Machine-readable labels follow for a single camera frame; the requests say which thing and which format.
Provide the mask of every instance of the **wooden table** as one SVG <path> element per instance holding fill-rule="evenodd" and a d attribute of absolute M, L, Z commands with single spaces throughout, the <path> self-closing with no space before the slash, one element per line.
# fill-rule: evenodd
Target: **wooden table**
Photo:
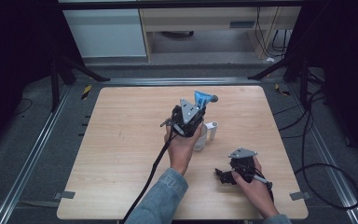
<path fill-rule="evenodd" d="M 230 170 L 228 154 L 238 147 L 258 152 L 263 174 L 273 182 L 275 204 L 290 218 L 308 215 L 266 96 L 257 86 L 114 87 L 101 90 L 57 215 L 61 219 L 122 219 L 141 192 L 164 145 L 159 125 L 180 98 L 194 90 L 215 94 L 205 122 L 217 121 L 213 141 L 194 152 L 185 178 L 189 189 L 175 219 L 261 218 L 238 186 L 221 184 L 214 168 Z M 150 185 L 169 167 L 166 153 Z"/>

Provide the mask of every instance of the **white object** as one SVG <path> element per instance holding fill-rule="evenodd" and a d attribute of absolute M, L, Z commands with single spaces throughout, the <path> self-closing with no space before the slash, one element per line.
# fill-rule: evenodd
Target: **white object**
<path fill-rule="evenodd" d="M 274 63 L 274 62 L 275 62 L 275 59 L 268 57 L 268 58 L 267 58 L 267 62 Z"/>
<path fill-rule="evenodd" d="M 199 140 L 197 140 L 196 144 L 193 147 L 193 150 L 195 151 L 201 151 L 205 148 L 205 144 L 206 144 L 206 138 L 208 136 L 208 131 L 210 131 L 209 134 L 209 140 L 213 141 L 214 140 L 214 135 L 216 134 L 216 130 L 217 130 L 217 122 L 210 122 L 210 123 L 206 123 L 202 126 L 202 130 L 201 130 L 201 137 L 199 138 Z"/>

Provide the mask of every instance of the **gripper camera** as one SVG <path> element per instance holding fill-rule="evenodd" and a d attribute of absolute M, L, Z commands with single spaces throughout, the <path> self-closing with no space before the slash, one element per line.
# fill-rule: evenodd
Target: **gripper camera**
<path fill-rule="evenodd" d="M 203 122 L 205 115 L 206 105 L 209 102 L 217 102 L 216 95 L 209 95 L 200 91 L 196 94 L 202 94 L 206 97 L 197 97 L 196 103 L 193 105 L 189 101 L 182 98 L 180 105 L 176 105 L 172 110 L 170 119 L 166 119 L 160 126 L 170 125 L 173 126 L 173 131 L 182 137 L 192 137 L 197 127 Z"/>
<path fill-rule="evenodd" d="M 237 148 L 229 157 L 231 162 L 229 163 L 232 170 L 237 172 L 246 182 L 251 183 L 254 179 L 264 183 L 267 188 L 269 195 L 271 196 L 272 201 L 272 182 L 267 181 L 267 179 L 261 174 L 259 170 L 255 168 L 255 162 L 253 156 L 256 156 L 257 152 L 254 152 L 243 147 Z M 232 185 L 237 184 L 234 180 L 234 177 L 231 174 L 231 171 L 223 172 L 218 169 L 214 169 L 217 176 L 220 178 L 222 184 L 230 183 Z"/>

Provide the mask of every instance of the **wire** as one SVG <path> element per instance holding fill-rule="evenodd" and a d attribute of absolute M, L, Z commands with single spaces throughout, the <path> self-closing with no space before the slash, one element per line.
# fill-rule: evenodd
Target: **wire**
<path fill-rule="evenodd" d="M 306 131 L 305 134 L 307 134 L 307 133 L 310 132 L 310 130 L 312 129 L 312 126 L 313 126 L 313 116 L 312 116 L 312 124 L 311 124 L 310 127 L 307 129 L 307 131 Z M 303 136 L 303 134 L 301 134 L 301 135 L 295 135 L 295 136 L 285 136 L 285 137 L 281 137 L 281 139 L 298 138 L 298 137 L 302 137 L 302 136 Z"/>
<path fill-rule="evenodd" d="M 278 33 L 279 33 L 279 31 L 280 30 L 277 30 L 276 32 L 275 32 L 275 35 L 274 35 L 274 37 L 273 37 L 273 39 L 272 39 L 272 49 L 273 50 L 275 50 L 275 51 L 278 51 L 278 52 L 286 52 L 286 50 L 287 50 L 287 47 L 286 47 L 286 37 L 287 37 L 287 31 L 288 30 L 284 30 L 284 36 L 283 36 L 283 45 L 282 45 L 282 47 L 279 47 L 279 46 L 275 46 L 274 45 L 274 43 L 275 43 L 275 40 L 276 40 L 276 38 L 277 38 L 277 36 L 278 36 Z"/>
<path fill-rule="evenodd" d="M 22 98 L 23 101 L 28 101 L 30 104 L 28 105 L 28 107 L 20 112 L 15 112 L 14 115 L 19 115 L 24 113 L 25 111 L 29 110 L 33 104 L 32 100 L 28 99 L 28 98 Z"/>
<path fill-rule="evenodd" d="M 260 7 L 257 7 L 256 23 L 255 23 L 255 38 L 256 38 L 258 44 L 261 46 L 261 49 L 263 50 L 264 54 L 266 54 L 267 56 L 272 57 L 272 58 L 282 56 L 281 54 L 275 55 L 275 54 L 269 53 L 267 45 L 266 45 L 266 41 L 263 36 L 263 32 L 261 31 L 261 26 L 260 26 L 259 20 L 260 20 Z M 257 36 L 257 27 L 258 27 L 258 30 L 260 31 L 262 42 Z"/>
<path fill-rule="evenodd" d="M 147 188 L 149 187 L 150 185 L 150 182 L 152 181 L 153 179 L 153 176 L 157 170 L 157 167 L 158 167 L 158 164 L 159 162 L 161 161 L 162 159 L 162 156 L 164 155 L 165 151 L 168 149 L 168 147 L 170 146 L 170 143 L 171 141 L 173 140 L 173 138 L 175 138 L 177 136 L 177 134 L 175 136 L 172 136 L 173 134 L 173 128 L 171 128 L 171 131 L 170 131 L 170 136 L 168 137 L 168 140 L 167 142 L 165 142 L 164 144 L 164 147 L 162 147 L 161 151 L 159 152 L 155 162 L 153 163 L 153 166 L 152 166 L 152 170 L 150 172 L 150 175 L 149 177 L 147 178 L 147 181 L 145 183 L 145 186 L 144 188 L 142 189 L 141 193 L 139 194 L 139 196 L 136 198 L 136 200 L 133 202 L 131 208 L 129 209 L 129 211 L 127 212 L 126 216 L 124 216 L 123 220 L 122 220 L 122 223 L 125 223 L 127 218 L 130 216 L 131 212 L 133 211 L 133 209 L 135 208 L 135 206 L 138 204 L 138 202 L 142 199 L 142 197 L 144 196 Z"/>
<path fill-rule="evenodd" d="M 314 99 L 312 102 L 315 102 L 315 101 L 318 101 L 318 100 L 322 100 L 322 99 L 324 99 L 324 98 L 325 98 L 325 96 L 321 96 L 321 97 L 319 97 L 319 98 L 317 98 L 317 99 Z M 278 112 L 276 112 L 276 113 L 273 113 L 272 115 L 281 114 L 281 113 L 286 112 L 286 111 L 288 111 L 288 110 L 294 109 L 294 108 L 296 108 L 296 107 L 298 107 L 298 106 L 300 106 L 300 104 L 297 104 L 297 105 L 294 105 L 294 106 L 289 107 L 289 108 L 287 108 L 287 109 L 278 111 Z"/>
<path fill-rule="evenodd" d="M 253 170 L 253 172 L 255 172 L 254 175 L 245 174 L 247 176 L 252 176 L 253 178 L 255 178 L 255 176 L 259 176 L 259 177 L 261 177 L 261 178 L 263 178 L 264 180 L 267 181 L 267 179 L 263 176 L 261 171 L 259 169 L 255 168 L 255 166 L 250 166 L 250 165 L 245 166 L 245 165 L 242 165 L 242 164 L 236 164 L 236 166 L 238 166 L 238 167 L 240 167 L 240 168 L 242 168 L 244 170 L 250 169 L 250 170 Z M 271 200 L 274 202 L 274 193 L 272 192 L 272 183 L 267 181 L 267 183 L 264 183 L 264 184 L 266 185 L 266 187 L 268 189 L 268 193 L 269 193 L 269 196 L 271 197 Z"/>
<path fill-rule="evenodd" d="M 319 93 L 321 93 L 321 92 L 322 92 L 322 91 L 316 91 L 315 93 L 313 93 L 313 95 L 319 94 Z M 311 99 L 311 101 L 307 103 L 306 107 L 309 107 L 310 104 L 312 104 L 314 101 L 317 101 L 317 100 L 320 100 L 320 99 L 323 99 L 323 98 L 324 98 L 324 97 L 320 97 L 320 98 L 318 98 L 318 99 L 316 99 L 316 100 Z M 288 108 L 288 109 L 285 109 L 284 111 L 289 110 L 289 109 L 296 108 L 297 106 L 299 106 L 299 105 L 296 105 L 296 106 L 294 106 L 294 107 L 290 107 L 290 108 Z M 298 124 L 298 123 L 305 117 L 305 115 L 307 114 L 307 112 L 308 112 L 308 109 L 306 108 L 300 118 L 298 118 L 295 122 L 293 122 L 293 123 L 291 123 L 291 124 L 289 124 L 289 125 L 287 125 L 287 126 L 285 126 L 285 127 L 283 127 L 283 128 L 280 128 L 278 131 L 283 131 L 283 130 L 286 130 L 286 129 L 288 129 L 288 128 L 291 128 L 291 127 L 295 126 L 296 124 Z"/>
<path fill-rule="evenodd" d="M 310 185 L 310 182 L 307 178 L 307 174 L 306 174 L 306 170 L 311 168 L 311 167 L 317 167 L 317 166 L 327 166 L 327 167 L 330 167 L 332 169 L 335 169 L 335 170 L 338 170 L 340 171 L 343 175 L 345 175 L 345 177 L 351 181 L 351 183 L 355 186 L 355 189 L 357 191 L 357 195 L 358 195 L 358 187 L 356 185 L 356 182 L 347 174 L 345 173 L 342 169 L 334 166 L 334 165 L 330 165 L 330 164 L 327 164 L 327 163 L 313 163 L 313 164 L 310 164 L 310 165 L 305 165 L 305 135 L 306 135 L 306 131 L 307 131 L 307 127 L 308 127 L 308 124 L 310 122 L 310 117 L 311 117 L 311 104 L 312 104 L 312 99 L 313 97 L 318 94 L 320 91 L 317 91 L 315 92 L 314 94 L 312 94 L 312 96 L 310 97 L 307 105 L 308 107 L 306 108 L 306 110 L 309 110 L 309 114 L 308 114 L 308 117 L 307 117 L 307 121 L 306 121 L 306 124 L 304 126 L 304 130 L 303 130 L 303 135 L 302 135 L 302 143 L 301 143 L 301 168 L 298 169 L 297 171 L 295 171 L 295 174 L 298 174 L 300 171 L 302 171 L 302 174 L 304 176 L 304 179 L 306 181 L 306 184 L 307 186 L 310 188 L 310 190 L 319 198 L 321 199 L 322 201 L 324 201 L 325 203 L 335 207 L 336 209 L 340 209 L 340 210 L 348 210 L 348 209 L 353 209 L 355 207 L 358 206 L 358 198 L 357 198 L 357 203 L 354 204 L 354 205 L 351 205 L 351 206 L 341 206 L 341 205 L 337 205 L 337 204 L 334 204 L 334 203 L 331 203 L 330 201 L 326 200 L 324 197 L 322 197 L 311 185 Z"/>

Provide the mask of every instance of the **grey bracket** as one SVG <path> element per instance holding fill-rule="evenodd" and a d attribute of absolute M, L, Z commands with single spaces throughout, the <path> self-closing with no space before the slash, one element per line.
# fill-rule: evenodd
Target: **grey bracket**
<path fill-rule="evenodd" d="M 234 159 L 240 159 L 240 158 L 246 158 L 246 157 L 253 157 L 257 155 L 257 152 L 239 147 L 235 151 L 233 151 L 231 154 L 229 154 L 230 158 Z"/>
<path fill-rule="evenodd" d="M 311 198 L 310 194 L 308 192 L 295 192 L 295 193 L 290 193 L 290 197 L 292 198 L 293 201 L 299 200 L 299 199 L 304 199 L 307 200 L 309 198 Z"/>
<path fill-rule="evenodd" d="M 183 116 L 183 123 L 187 124 L 200 109 L 192 105 L 189 101 L 185 100 L 184 98 L 180 99 L 180 105 L 182 107 L 182 116 Z"/>
<path fill-rule="evenodd" d="M 75 197 L 75 193 L 72 191 L 63 191 L 62 193 L 56 192 L 54 195 L 54 199 L 62 199 L 62 198 L 66 198 L 66 199 L 73 199 Z"/>

